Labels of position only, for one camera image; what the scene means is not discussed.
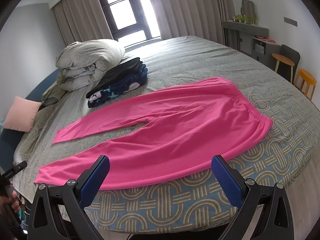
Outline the person left hand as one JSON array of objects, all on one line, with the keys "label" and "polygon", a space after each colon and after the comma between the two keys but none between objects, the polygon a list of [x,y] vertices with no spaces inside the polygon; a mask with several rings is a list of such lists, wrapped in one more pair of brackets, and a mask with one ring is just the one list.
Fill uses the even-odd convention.
[{"label": "person left hand", "polygon": [[4,207],[4,204],[9,204],[12,209],[18,213],[20,210],[20,203],[18,200],[17,192],[12,190],[11,194],[8,194],[8,196],[1,195],[1,215],[4,216],[6,214],[6,210]]}]

